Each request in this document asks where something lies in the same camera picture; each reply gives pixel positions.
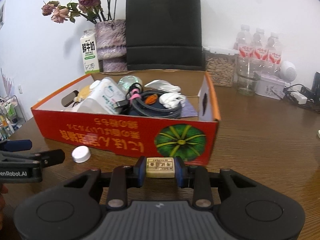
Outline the person left hand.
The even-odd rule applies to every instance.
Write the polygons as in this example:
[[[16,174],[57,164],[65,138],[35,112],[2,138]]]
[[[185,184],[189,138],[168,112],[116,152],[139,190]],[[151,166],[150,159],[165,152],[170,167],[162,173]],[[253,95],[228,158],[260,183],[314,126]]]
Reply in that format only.
[[[5,207],[5,199],[4,199],[4,194],[8,193],[8,188],[4,185],[0,185],[0,210],[2,211]]]

